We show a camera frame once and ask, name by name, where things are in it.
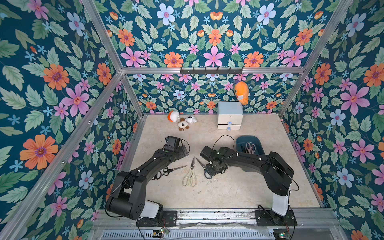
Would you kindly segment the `blue handled scissors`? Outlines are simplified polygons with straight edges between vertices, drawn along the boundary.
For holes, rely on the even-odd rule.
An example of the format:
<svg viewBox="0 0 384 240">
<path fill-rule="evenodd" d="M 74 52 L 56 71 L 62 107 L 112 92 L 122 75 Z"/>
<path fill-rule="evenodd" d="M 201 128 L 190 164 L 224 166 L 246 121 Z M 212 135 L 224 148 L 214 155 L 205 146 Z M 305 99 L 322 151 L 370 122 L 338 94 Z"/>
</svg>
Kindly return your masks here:
<svg viewBox="0 0 384 240">
<path fill-rule="evenodd" d="M 197 159 L 197 158 L 196 158 L 196 161 L 197 161 L 197 162 L 201 165 L 201 167 L 203 168 L 205 178 L 208 179 L 208 180 L 211 180 L 213 177 L 210 175 L 210 173 L 209 173 L 209 171 L 208 171 L 206 165 L 203 164 L 203 163 L 202 163 L 199 159 Z"/>
</svg>

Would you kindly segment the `pink kitchen scissors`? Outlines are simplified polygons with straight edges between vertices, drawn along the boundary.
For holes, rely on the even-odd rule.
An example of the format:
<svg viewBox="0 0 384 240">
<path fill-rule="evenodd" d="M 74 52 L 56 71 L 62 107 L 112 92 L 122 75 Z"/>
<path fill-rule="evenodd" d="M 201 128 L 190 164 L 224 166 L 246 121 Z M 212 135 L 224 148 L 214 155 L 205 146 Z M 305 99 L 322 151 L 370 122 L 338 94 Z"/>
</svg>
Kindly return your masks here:
<svg viewBox="0 0 384 240">
<path fill-rule="evenodd" d="M 256 145 L 250 142 L 246 143 L 246 153 L 253 155 L 256 152 Z"/>
</svg>

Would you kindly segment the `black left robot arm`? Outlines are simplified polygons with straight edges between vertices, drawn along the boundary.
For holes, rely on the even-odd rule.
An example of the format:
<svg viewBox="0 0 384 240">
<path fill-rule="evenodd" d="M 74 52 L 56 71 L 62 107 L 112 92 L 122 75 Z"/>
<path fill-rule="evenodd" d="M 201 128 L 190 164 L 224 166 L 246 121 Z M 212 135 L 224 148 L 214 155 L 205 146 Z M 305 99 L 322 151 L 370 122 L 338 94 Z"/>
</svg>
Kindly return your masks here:
<svg viewBox="0 0 384 240">
<path fill-rule="evenodd" d="M 118 173 L 106 202 L 106 211 L 131 220 L 155 219 L 161 204 L 146 200 L 148 183 L 164 168 L 188 154 L 185 146 L 176 147 L 173 151 L 158 149 L 151 159 L 138 168 Z"/>
</svg>

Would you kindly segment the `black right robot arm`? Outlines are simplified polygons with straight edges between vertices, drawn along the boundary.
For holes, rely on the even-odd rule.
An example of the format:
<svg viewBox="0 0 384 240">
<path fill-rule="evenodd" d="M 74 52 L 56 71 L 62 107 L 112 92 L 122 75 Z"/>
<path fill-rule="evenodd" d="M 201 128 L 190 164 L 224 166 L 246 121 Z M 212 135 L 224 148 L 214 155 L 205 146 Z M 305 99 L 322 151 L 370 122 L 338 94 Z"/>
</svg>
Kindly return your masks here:
<svg viewBox="0 0 384 240">
<path fill-rule="evenodd" d="M 261 174 L 273 193 L 272 212 L 281 217 L 287 215 L 294 170 L 278 153 L 252 155 L 227 147 L 213 150 L 206 146 L 201 151 L 200 157 L 209 162 L 206 169 L 212 177 L 224 173 L 229 167 L 251 169 Z"/>
</svg>

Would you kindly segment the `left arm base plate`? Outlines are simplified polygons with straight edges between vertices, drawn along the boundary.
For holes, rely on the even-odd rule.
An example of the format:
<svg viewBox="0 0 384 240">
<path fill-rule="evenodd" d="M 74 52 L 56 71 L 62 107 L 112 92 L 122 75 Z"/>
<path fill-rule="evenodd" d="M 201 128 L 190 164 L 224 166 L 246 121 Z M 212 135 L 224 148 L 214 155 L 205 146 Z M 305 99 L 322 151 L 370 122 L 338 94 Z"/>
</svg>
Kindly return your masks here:
<svg viewBox="0 0 384 240">
<path fill-rule="evenodd" d="M 177 211 L 160 211 L 155 218 L 142 217 L 137 220 L 136 226 L 142 227 L 175 227 L 177 225 Z"/>
</svg>

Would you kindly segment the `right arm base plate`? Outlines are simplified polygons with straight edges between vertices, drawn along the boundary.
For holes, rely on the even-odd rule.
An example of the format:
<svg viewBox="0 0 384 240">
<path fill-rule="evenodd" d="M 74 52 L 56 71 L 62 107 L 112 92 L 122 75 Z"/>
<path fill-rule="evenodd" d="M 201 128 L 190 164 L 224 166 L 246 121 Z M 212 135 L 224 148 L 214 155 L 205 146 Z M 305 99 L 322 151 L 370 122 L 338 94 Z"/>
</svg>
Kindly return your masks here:
<svg viewBox="0 0 384 240">
<path fill-rule="evenodd" d="M 296 227 L 298 225 L 292 210 L 288 210 L 283 217 L 272 210 L 255 210 L 255 218 L 259 227 Z"/>
</svg>

